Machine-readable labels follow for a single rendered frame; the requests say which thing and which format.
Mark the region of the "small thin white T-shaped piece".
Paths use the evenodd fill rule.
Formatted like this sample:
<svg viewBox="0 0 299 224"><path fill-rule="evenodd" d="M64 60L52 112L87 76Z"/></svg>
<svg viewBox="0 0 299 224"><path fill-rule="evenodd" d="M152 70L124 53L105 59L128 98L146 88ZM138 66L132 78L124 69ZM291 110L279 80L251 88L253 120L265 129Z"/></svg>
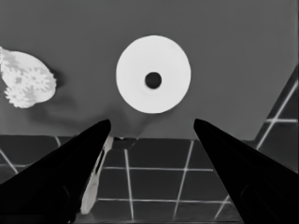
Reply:
<svg viewBox="0 0 299 224"><path fill-rule="evenodd" d="M112 145L113 137L109 136L106 142L104 143L102 150L96 160L88 185L83 194L80 207L80 213L82 215L89 214L96 202L100 174L106 159L106 155L112 149Z"/></svg>

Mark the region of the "small white toothed gear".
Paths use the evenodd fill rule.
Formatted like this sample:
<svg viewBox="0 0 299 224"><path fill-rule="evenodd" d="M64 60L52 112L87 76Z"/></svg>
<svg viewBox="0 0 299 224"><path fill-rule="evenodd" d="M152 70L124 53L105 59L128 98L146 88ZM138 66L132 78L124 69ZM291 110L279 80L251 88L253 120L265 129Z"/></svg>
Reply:
<svg viewBox="0 0 299 224"><path fill-rule="evenodd" d="M24 71L27 83L35 90L48 92L56 88L56 78L48 69L31 67Z"/></svg>
<svg viewBox="0 0 299 224"><path fill-rule="evenodd" d="M36 103L35 90L32 85L13 85L6 87L5 97L17 108L29 108Z"/></svg>

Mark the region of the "white round carrier with pins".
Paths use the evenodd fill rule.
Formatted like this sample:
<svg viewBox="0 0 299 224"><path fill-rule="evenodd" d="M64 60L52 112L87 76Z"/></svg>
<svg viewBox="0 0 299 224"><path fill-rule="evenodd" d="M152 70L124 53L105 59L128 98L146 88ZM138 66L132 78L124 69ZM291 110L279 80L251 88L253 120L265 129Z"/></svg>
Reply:
<svg viewBox="0 0 299 224"><path fill-rule="evenodd" d="M1 78L7 87L13 85L29 85L23 73L26 69L31 67L49 70L45 64L33 55L15 50L2 49ZM48 101L54 96L55 92L56 88L54 91L48 92L35 90L36 104Z"/></svg>

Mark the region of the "large thick white disc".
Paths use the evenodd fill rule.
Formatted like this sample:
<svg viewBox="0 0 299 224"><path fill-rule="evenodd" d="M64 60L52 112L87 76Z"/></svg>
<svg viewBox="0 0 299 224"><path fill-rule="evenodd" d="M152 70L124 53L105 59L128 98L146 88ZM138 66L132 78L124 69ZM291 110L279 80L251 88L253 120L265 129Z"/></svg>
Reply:
<svg viewBox="0 0 299 224"><path fill-rule="evenodd" d="M191 79L185 51L160 35L133 41L116 66L116 84L122 99L146 114L163 113L177 106L186 96Z"/></svg>

